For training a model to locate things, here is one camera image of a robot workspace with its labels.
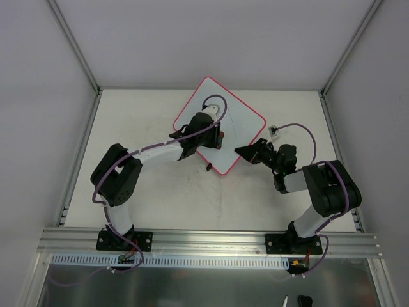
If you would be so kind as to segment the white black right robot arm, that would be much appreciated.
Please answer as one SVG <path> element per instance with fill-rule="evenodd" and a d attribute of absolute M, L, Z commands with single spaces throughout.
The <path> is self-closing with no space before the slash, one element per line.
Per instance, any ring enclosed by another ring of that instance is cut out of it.
<path fill-rule="evenodd" d="M 362 203 L 357 185 L 338 160 L 321 161 L 296 169 L 297 148 L 284 144 L 275 150 L 266 139 L 235 148 L 251 164 L 262 163 L 272 170 L 274 186 L 282 194 L 307 191 L 311 205 L 287 230 L 265 235 L 268 255 L 321 255 L 318 234 L 331 221 L 344 216 Z"/>

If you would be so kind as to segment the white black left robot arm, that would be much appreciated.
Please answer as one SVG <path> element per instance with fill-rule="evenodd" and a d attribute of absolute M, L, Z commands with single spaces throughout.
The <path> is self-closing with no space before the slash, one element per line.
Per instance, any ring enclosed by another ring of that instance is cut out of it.
<path fill-rule="evenodd" d="M 134 247 L 136 238 L 130 220 L 128 199 L 134 192 L 142 171 L 193 155 L 200 146 L 221 148 L 223 133 L 214 107 L 196 113 L 190 122 L 169 135 L 163 143 L 150 145 L 133 153 L 116 143 L 112 145 L 91 175 L 94 185 L 92 202 L 104 208 L 107 242 L 114 249 Z"/>

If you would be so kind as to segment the red black whiteboard eraser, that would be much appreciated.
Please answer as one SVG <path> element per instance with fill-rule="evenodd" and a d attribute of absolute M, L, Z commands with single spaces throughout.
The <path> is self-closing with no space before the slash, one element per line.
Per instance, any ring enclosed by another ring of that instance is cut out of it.
<path fill-rule="evenodd" d="M 217 149 L 220 150 L 222 148 L 222 142 L 224 139 L 224 133 L 220 131 L 218 138 L 217 138 Z"/>

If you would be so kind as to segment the pink framed whiteboard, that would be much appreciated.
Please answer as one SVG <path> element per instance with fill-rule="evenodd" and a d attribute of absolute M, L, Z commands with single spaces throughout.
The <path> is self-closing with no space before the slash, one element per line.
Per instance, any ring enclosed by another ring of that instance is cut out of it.
<path fill-rule="evenodd" d="M 236 164 L 239 155 L 235 148 L 250 145 L 266 127 L 266 120 L 250 105 L 245 103 L 233 92 L 212 77 L 205 77 L 183 109 L 176 117 L 173 128 L 178 130 L 202 109 L 203 104 L 219 106 L 217 115 L 227 111 L 220 122 L 221 132 L 224 133 L 220 149 L 210 149 L 203 146 L 197 153 L 220 175 L 227 174 Z"/>

